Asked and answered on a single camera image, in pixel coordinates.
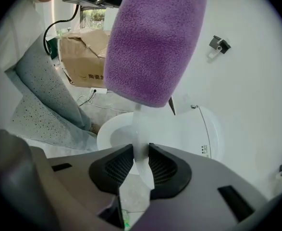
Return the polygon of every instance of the black vent grille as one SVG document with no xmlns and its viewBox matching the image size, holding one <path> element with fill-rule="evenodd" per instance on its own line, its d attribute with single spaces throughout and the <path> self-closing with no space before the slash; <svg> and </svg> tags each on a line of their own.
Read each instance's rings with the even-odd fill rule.
<svg viewBox="0 0 282 231">
<path fill-rule="evenodd" d="M 149 166 L 154 177 L 155 186 L 168 182 L 177 172 L 176 163 L 157 151 L 150 151 Z"/>
<path fill-rule="evenodd" d="M 108 161 L 105 166 L 107 175 L 121 185 L 133 166 L 133 154 L 126 152 Z"/>
</svg>

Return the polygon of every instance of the white toilet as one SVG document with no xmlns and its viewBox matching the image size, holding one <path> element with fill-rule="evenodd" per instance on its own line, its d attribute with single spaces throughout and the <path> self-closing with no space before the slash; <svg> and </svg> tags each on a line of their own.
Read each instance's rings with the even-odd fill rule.
<svg viewBox="0 0 282 231">
<path fill-rule="evenodd" d="M 224 136 L 217 117 L 205 107 L 197 107 L 174 116 L 171 108 L 142 107 L 144 128 L 142 141 L 174 147 L 180 150 L 221 161 L 224 155 Z M 106 122 L 97 137 L 99 150 L 133 143 L 133 113 L 118 115 Z M 135 165 L 130 173 L 138 174 Z"/>
<path fill-rule="evenodd" d="M 158 109 L 142 106 L 142 111 L 144 111 L 141 119 L 142 128 L 138 132 L 142 142 L 181 148 L 175 116 L 168 105 Z M 98 149 L 105 150 L 133 143 L 135 131 L 132 129 L 132 122 L 133 112 L 118 115 L 106 122 L 97 136 Z M 139 174 L 135 163 L 130 173 Z"/>
</svg>

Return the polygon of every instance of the purple mop head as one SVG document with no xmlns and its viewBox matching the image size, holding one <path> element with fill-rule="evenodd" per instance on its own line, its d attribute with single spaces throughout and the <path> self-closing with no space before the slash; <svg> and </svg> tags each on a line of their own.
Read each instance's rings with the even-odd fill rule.
<svg viewBox="0 0 282 231">
<path fill-rule="evenodd" d="M 206 0 L 123 0 L 112 28 L 105 85 L 150 107 L 163 107 L 196 47 Z"/>
</svg>

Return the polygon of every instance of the white cloth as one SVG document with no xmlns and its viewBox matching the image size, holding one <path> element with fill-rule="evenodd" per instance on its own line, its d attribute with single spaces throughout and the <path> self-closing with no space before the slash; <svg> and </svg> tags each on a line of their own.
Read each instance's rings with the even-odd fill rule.
<svg viewBox="0 0 282 231">
<path fill-rule="evenodd" d="M 33 1 L 38 2 L 17 0 L 0 22 L 0 68 L 3 71 L 16 65 L 44 31 Z"/>
</svg>

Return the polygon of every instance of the toilet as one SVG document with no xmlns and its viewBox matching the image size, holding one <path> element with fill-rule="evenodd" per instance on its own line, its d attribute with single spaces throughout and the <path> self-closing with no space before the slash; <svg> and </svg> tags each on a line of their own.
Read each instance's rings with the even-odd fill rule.
<svg viewBox="0 0 282 231">
<path fill-rule="evenodd" d="M 142 106 L 142 131 L 139 131 L 142 142 L 155 143 L 181 148 L 177 122 L 171 108 L 150 108 Z M 132 129 L 133 112 L 118 115 L 106 122 L 99 130 L 97 146 L 99 150 L 133 143 L 135 131 Z M 139 174 L 135 163 L 130 174 Z"/>
</svg>

